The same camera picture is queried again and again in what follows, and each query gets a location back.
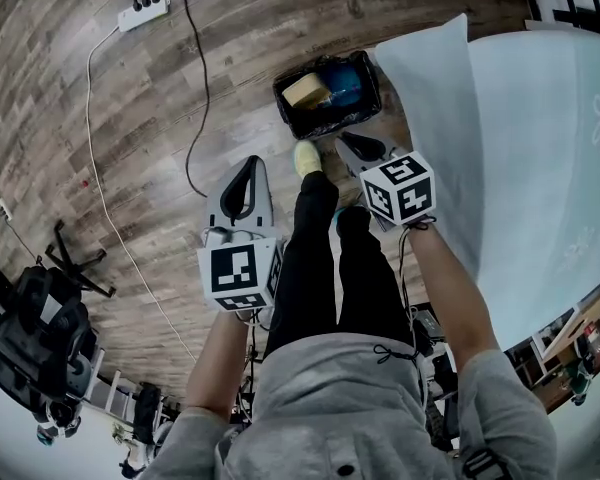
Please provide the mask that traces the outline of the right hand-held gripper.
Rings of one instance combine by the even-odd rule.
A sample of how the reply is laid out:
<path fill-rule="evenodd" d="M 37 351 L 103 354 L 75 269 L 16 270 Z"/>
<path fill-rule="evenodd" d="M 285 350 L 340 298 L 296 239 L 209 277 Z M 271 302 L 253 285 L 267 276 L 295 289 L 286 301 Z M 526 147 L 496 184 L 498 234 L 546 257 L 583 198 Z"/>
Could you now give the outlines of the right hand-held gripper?
<path fill-rule="evenodd" d="M 436 207 L 434 172 L 418 152 L 351 132 L 335 140 L 338 155 L 361 187 L 361 202 L 379 227 L 389 231 L 415 223 Z"/>

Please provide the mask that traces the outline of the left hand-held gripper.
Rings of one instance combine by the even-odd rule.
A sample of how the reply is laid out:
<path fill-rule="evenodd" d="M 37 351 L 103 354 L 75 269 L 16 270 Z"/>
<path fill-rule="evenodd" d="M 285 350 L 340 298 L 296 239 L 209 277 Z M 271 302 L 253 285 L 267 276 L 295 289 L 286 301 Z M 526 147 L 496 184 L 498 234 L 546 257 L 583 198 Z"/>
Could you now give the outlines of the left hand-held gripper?
<path fill-rule="evenodd" d="M 226 171 L 207 199 L 209 224 L 197 251 L 205 299 L 219 311 L 274 305 L 281 265 L 281 233 L 265 218 L 231 221 L 223 215 L 272 215 L 264 161 L 248 156 Z"/>

